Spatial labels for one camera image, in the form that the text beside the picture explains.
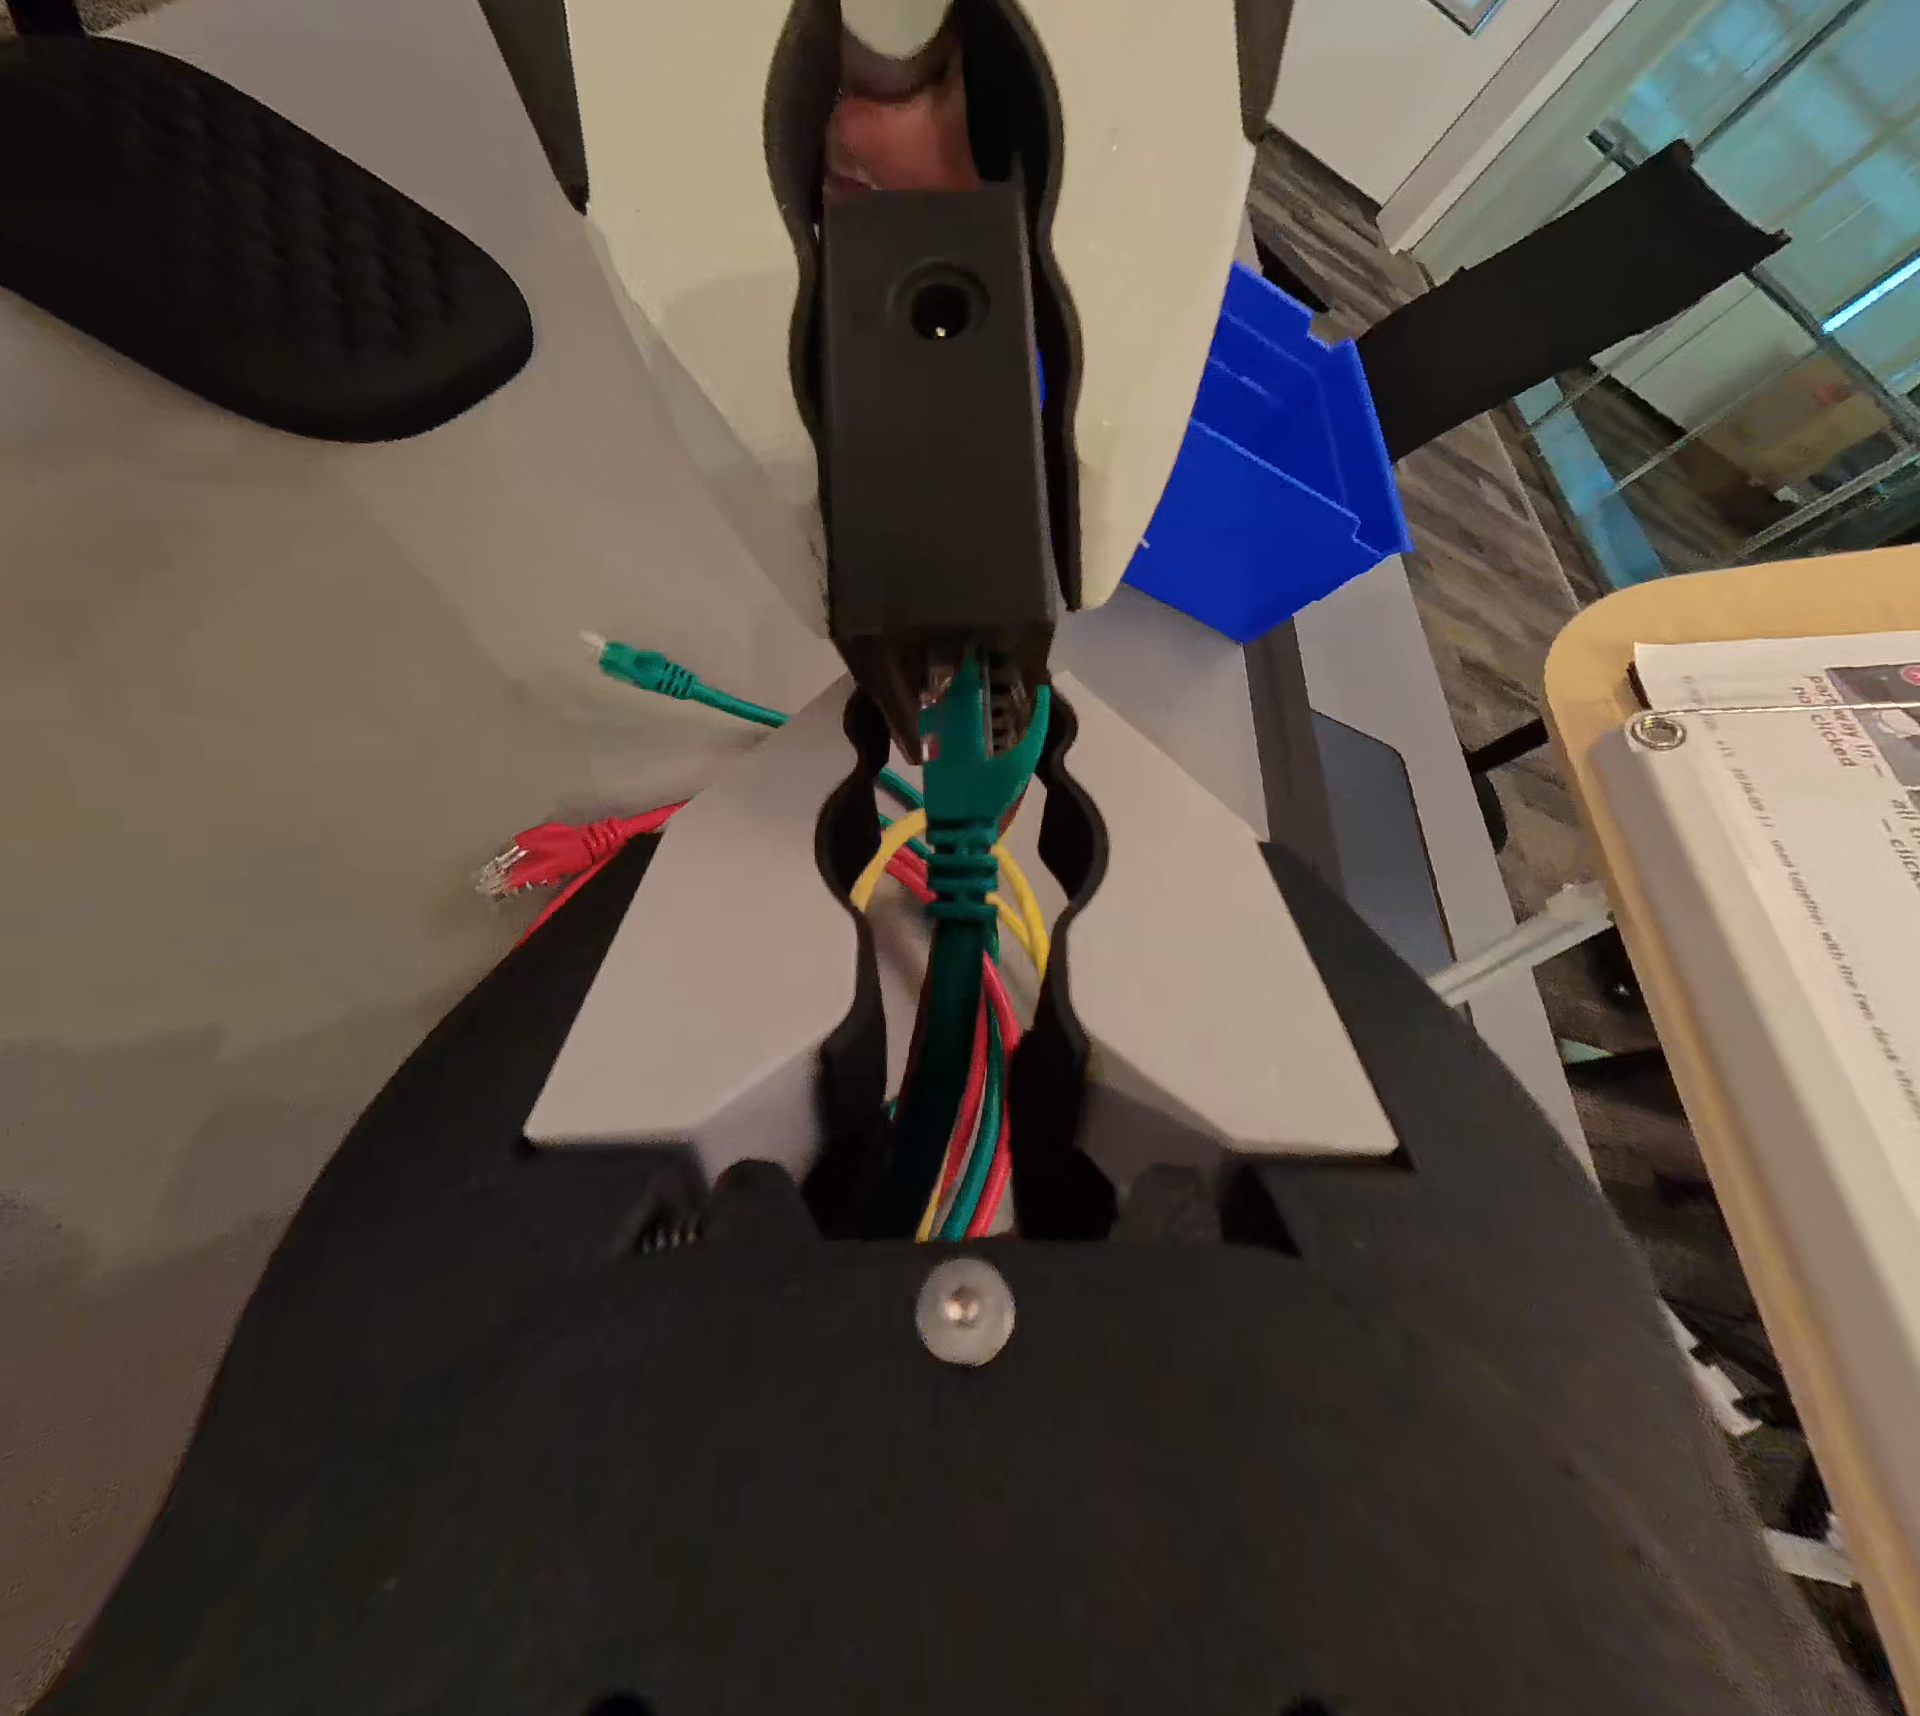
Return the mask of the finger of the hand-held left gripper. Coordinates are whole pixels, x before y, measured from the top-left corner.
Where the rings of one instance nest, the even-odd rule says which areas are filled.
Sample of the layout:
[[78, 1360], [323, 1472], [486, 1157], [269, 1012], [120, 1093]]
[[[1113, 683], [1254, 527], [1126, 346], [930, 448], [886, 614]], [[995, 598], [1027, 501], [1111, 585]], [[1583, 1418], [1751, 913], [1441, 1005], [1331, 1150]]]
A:
[[1014, 0], [1061, 106], [1052, 263], [1078, 327], [1073, 607], [1118, 589], [1186, 435], [1244, 223], [1235, 0]]
[[564, 0], [588, 224], [681, 453], [810, 631], [820, 457], [795, 384], [838, 0]]

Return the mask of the blue plastic bin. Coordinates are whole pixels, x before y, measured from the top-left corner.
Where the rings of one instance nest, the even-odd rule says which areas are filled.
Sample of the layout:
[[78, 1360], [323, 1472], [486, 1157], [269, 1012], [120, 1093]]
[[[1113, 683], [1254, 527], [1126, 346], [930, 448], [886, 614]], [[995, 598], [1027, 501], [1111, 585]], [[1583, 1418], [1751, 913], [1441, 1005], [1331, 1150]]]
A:
[[1357, 344], [1235, 263], [1120, 585], [1248, 647], [1410, 547]]

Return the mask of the black network switch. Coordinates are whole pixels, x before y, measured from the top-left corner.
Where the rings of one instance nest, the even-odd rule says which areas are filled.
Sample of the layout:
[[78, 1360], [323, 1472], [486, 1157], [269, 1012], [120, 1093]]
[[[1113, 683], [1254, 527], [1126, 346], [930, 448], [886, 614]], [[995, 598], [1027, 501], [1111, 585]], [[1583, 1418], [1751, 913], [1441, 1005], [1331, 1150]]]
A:
[[1007, 756], [1064, 611], [1020, 178], [835, 201], [813, 340], [828, 639], [904, 756], [964, 675]]

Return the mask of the black textured pad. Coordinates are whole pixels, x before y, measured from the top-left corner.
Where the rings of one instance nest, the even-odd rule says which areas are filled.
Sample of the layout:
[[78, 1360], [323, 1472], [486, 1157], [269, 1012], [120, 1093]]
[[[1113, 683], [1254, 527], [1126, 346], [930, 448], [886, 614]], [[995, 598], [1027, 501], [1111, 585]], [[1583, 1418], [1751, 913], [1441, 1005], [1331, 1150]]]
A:
[[466, 235], [168, 52], [4, 42], [2, 144], [2, 288], [278, 434], [414, 439], [535, 353]]

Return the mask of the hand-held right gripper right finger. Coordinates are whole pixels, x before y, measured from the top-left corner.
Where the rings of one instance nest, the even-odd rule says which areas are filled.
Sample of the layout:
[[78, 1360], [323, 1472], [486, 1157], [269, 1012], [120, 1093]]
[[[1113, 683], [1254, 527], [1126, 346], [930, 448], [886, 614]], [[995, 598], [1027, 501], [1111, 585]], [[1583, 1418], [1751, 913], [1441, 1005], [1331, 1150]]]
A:
[[1090, 1037], [1079, 1146], [1129, 1190], [1154, 1166], [1386, 1159], [1395, 1133], [1263, 854], [1253, 717], [1229, 752], [1165, 750], [1083, 678], [1064, 769], [1091, 796], [1107, 861], [1067, 925], [1071, 1008]]

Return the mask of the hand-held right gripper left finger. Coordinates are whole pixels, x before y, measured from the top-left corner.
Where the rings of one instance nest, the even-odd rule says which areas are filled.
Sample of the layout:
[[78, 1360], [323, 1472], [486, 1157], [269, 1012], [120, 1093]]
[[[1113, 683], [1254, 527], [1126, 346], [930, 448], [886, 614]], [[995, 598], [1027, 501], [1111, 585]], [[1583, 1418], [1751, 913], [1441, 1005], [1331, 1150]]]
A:
[[855, 768], [840, 678], [679, 810], [593, 976], [523, 1136], [678, 1146], [802, 1181], [823, 1146], [820, 1048], [858, 994], [858, 921], [817, 863]]

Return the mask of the black office chair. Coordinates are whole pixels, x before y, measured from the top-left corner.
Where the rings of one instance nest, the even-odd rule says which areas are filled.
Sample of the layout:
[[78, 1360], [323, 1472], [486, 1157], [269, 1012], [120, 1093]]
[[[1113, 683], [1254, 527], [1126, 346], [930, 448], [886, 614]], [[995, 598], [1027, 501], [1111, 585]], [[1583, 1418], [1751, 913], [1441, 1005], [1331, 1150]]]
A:
[[1673, 143], [1500, 253], [1357, 337], [1386, 454], [1434, 439], [1651, 333], [1749, 274], [1789, 235], [1741, 215]]

